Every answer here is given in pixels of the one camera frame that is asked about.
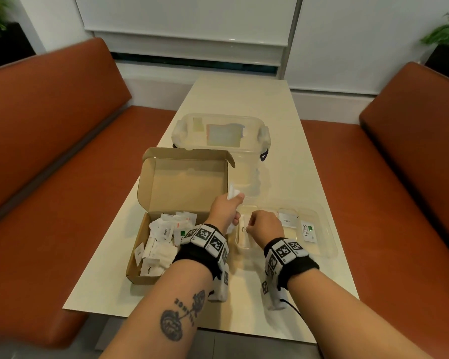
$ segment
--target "orange bench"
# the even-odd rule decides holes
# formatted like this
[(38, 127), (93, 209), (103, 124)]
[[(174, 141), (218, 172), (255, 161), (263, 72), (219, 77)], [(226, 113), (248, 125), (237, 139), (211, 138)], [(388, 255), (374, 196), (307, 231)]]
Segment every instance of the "orange bench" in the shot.
[(449, 359), (449, 79), (410, 63), (360, 120), (302, 121), (356, 289)]
[(62, 309), (174, 111), (126, 107), (105, 43), (0, 68), (0, 337), (64, 347)]

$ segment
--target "forearm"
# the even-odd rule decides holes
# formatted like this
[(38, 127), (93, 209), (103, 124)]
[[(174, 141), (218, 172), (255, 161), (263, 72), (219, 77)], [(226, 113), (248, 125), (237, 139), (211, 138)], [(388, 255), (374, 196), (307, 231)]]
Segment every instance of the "forearm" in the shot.
[(202, 264), (188, 259), (173, 263), (101, 358), (184, 358), (212, 285), (211, 272)]
[(291, 277), (288, 290), (327, 358), (429, 358), (317, 269)]

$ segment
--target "plant pot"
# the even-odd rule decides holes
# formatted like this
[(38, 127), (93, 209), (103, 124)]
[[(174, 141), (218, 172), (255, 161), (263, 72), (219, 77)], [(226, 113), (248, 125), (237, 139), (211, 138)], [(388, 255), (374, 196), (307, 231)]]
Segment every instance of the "plant pot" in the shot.
[(426, 66), (449, 77), (449, 46), (438, 45), (426, 62)]
[(21, 26), (17, 22), (8, 23), (0, 35), (0, 66), (35, 55)]

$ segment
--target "white tabletop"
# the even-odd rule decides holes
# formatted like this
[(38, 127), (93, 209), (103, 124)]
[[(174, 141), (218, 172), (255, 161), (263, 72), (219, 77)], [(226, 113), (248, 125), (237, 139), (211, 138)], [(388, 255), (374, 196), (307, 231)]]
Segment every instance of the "white tabletop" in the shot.
[[(192, 112), (255, 116), (264, 121), (269, 127), (272, 145), (266, 161), (260, 165), (265, 188), (263, 193), (270, 198), (315, 201), (324, 208), (338, 253), (334, 259), (315, 259), (328, 277), (357, 297), (356, 287), (286, 81), (252, 76), (203, 75), (193, 85), (158, 147), (171, 147), (171, 132), (176, 121)], [(148, 286), (132, 285), (125, 276), (128, 259), (144, 214), (144, 209), (136, 198), (137, 187), (138, 181), (63, 308), (128, 317), (151, 289)], [(264, 309), (256, 271), (245, 270), (240, 264), (234, 265), (234, 270), (231, 271), (228, 301), (208, 303), (200, 316), (199, 327), (316, 342), (307, 326), (292, 309)]]

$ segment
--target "open cardboard box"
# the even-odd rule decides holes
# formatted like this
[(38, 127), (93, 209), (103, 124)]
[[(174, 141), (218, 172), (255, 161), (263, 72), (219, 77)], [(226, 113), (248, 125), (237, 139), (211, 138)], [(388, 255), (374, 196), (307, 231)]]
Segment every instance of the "open cardboard box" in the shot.
[(216, 196), (228, 192), (228, 162), (234, 160), (228, 151), (183, 148), (149, 148), (143, 155), (138, 202), (146, 210), (133, 250), (126, 277), (136, 285), (151, 285), (157, 277), (140, 276), (142, 263), (136, 265), (134, 250), (146, 246), (149, 224), (161, 213), (177, 211), (197, 214), (196, 224), (203, 223)]

